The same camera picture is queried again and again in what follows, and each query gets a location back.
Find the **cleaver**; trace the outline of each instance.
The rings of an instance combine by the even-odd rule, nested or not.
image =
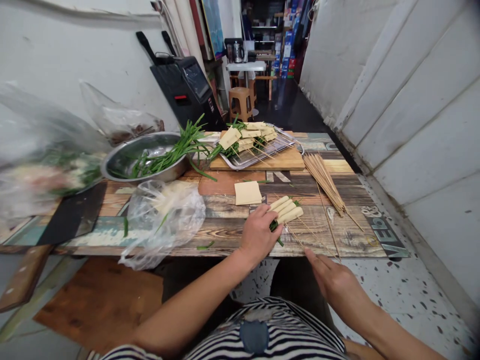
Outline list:
[[[79,194],[64,197],[36,246],[32,246],[0,297],[0,313],[30,301],[50,252],[58,244],[88,234],[94,228],[107,183],[100,182]]]

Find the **knife handle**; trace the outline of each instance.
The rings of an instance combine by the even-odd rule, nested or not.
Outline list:
[[[0,313],[30,301],[53,248],[50,244],[33,246],[26,252],[0,297]]]

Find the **wooden table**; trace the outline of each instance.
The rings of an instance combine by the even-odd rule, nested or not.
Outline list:
[[[409,253],[399,241],[384,216],[380,213],[370,195],[338,151],[335,143],[326,133],[294,133],[307,153],[319,152],[325,160],[333,181],[343,201],[364,232],[349,218],[340,217],[334,212],[333,234],[341,257],[381,258],[408,257]],[[255,207],[236,206],[234,183],[243,180],[270,180],[260,184],[263,202],[271,204],[279,197],[293,196],[300,200],[304,215],[303,222],[294,220],[284,229],[281,240],[270,253],[271,257],[300,257],[304,255],[302,246],[292,236],[318,254],[337,254],[332,232],[330,231],[324,206],[332,208],[328,197],[319,194],[316,182],[308,170],[300,171],[212,171],[218,182],[202,177],[193,169],[179,180],[198,184],[206,206],[206,218],[196,236],[187,244],[174,249],[171,256],[210,257],[227,256],[238,248],[245,219]],[[130,230],[124,237],[124,222],[131,194],[135,187],[109,181],[103,206],[92,233],[77,237],[58,246],[55,254],[119,256],[124,248],[136,240],[135,231]],[[0,234],[0,254],[24,253],[37,243],[52,214],[36,216],[9,233]],[[197,246],[208,245],[207,250],[197,250]]]

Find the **speckled floor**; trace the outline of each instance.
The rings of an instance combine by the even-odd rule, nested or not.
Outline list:
[[[401,238],[411,257],[393,262],[389,259],[343,259],[370,299],[381,306],[412,335],[447,359],[467,359],[477,349],[474,336],[445,297],[410,240],[393,223],[363,175],[358,175],[379,210]],[[232,297],[247,303],[268,296],[278,260],[266,259],[232,292]],[[336,327],[348,339],[365,340],[351,330],[331,310]]]

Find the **plastic bag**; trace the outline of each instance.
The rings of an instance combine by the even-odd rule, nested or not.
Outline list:
[[[197,184],[149,180],[133,192],[127,219],[128,231],[136,232],[138,239],[121,253],[118,263],[134,270],[152,269],[199,231],[205,220],[204,199]],[[127,258],[137,247],[143,249]]]
[[[139,135],[165,131],[164,121],[113,101],[88,82],[80,82],[86,112],[113,146]]]
[[[100,162],[112,148],[87,122],[12,83],[0,84],[0,104],[11,110],[0,116],[4,222],[44,213],[102,178]]]

